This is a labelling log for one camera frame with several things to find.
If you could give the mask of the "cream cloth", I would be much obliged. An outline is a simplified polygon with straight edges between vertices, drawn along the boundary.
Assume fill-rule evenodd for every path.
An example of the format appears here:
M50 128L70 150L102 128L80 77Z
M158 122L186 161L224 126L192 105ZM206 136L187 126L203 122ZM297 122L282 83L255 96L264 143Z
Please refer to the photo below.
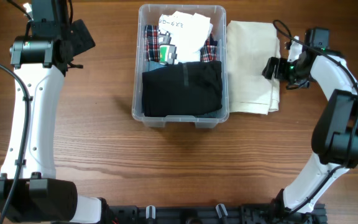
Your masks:
M262 75L268 59L280 57L271 23L231 21L227 25L229 110L254 114L278 111L280 84Z

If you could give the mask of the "red plaid shirt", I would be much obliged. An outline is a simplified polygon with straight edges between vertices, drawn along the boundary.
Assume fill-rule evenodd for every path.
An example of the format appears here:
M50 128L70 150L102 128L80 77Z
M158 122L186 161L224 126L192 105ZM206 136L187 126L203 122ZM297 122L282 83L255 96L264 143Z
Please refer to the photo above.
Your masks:
M147 61L160 61L160 51L158 42L158 27L146 25L145 33L145 57ZM217 60L218 42L214 40L213 33L210 33L206 39L204 46L200 49L200 60L202 62L210 62Z

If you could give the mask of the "white printed t-shirt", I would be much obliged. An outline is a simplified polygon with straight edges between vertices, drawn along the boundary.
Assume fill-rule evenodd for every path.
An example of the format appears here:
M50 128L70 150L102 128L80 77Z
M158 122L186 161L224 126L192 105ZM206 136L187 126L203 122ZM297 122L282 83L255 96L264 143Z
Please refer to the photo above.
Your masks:
M212 31L211 19L180 11L158 20L159 62L164 65L199 62L201 48Z

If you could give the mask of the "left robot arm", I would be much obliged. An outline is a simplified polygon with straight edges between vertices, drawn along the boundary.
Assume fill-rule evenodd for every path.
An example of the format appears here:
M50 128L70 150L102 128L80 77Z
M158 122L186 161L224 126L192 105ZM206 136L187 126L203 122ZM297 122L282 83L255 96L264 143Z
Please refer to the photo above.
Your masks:
M11 138L0 170L0 222L106 223L105 199L85 197L76 185L56 178L55 118L65 75L75 56L95 42L71 1L32 1L28 21L10 48L16 96Z

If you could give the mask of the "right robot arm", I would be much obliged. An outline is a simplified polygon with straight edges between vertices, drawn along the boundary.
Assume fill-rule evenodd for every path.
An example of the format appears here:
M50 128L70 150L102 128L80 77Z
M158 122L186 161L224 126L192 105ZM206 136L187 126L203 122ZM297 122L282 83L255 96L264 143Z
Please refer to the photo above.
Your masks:
M270 219L277 221L311 213L333 182L358 166L358 82L344 56L329 48L328 29L308 29L303 42L290 31L283 35L291 40L288 58L269 58L262 75L286 81L287 90L316 82L328 103L313 130L311 157L270 204Z

